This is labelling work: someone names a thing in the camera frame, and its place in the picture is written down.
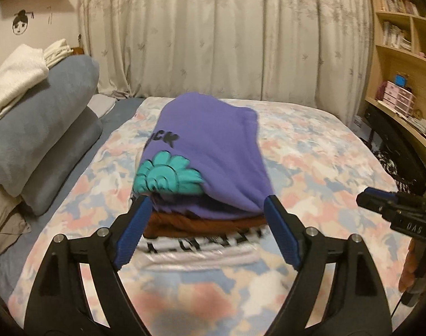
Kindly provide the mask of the right hand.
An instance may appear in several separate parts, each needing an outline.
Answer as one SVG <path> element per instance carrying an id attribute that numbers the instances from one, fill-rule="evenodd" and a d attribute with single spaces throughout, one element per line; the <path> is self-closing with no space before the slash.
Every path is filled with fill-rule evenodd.
<path id="1" fill-rule="evenodd" d="M 416 260 L 415 247 L 415 240 L 412 239 L 409 242 L 407 256 L 398 282 L 398 290 L 400 293 L 404 293 L 407 288 L 411 287 L 416 279 L 415 271 L 418 268 L 418 262 Z"/>

